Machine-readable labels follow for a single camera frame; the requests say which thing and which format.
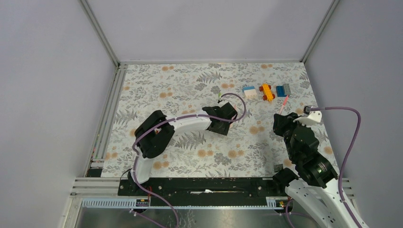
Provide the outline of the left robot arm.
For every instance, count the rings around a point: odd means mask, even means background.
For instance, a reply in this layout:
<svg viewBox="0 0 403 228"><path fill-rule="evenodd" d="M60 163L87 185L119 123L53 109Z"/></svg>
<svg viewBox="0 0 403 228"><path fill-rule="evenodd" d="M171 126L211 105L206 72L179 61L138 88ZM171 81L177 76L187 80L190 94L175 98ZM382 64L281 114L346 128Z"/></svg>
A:
<svg viewBox="0 0 403 228"><path fill-rule="evenodd" d="M135 159L128 175L132 179L129 189L135 195L147 191L146 182L150 179L154 160L165 151L174 136L204 130L227 135L237 116L238 112L230 103L204 107L197 113L176 117L168 117L161 110L154 111L135 131L132 145Z"/></svg>

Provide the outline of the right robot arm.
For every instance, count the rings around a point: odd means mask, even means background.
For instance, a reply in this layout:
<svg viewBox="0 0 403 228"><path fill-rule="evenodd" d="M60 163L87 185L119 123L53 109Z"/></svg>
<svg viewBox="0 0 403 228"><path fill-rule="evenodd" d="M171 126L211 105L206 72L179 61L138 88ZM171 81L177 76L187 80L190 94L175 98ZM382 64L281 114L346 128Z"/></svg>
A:
<svg viewBox="0 0 403 228"><path fill-rule="evenodd" d="M283 138L295 171L284 168L274 175L273 191L290 196L322 228L366 228L341 186L340 174L318 151L319 140L311 125L321 119L316 109L304 116L274 114L273 132Z"/></svg>

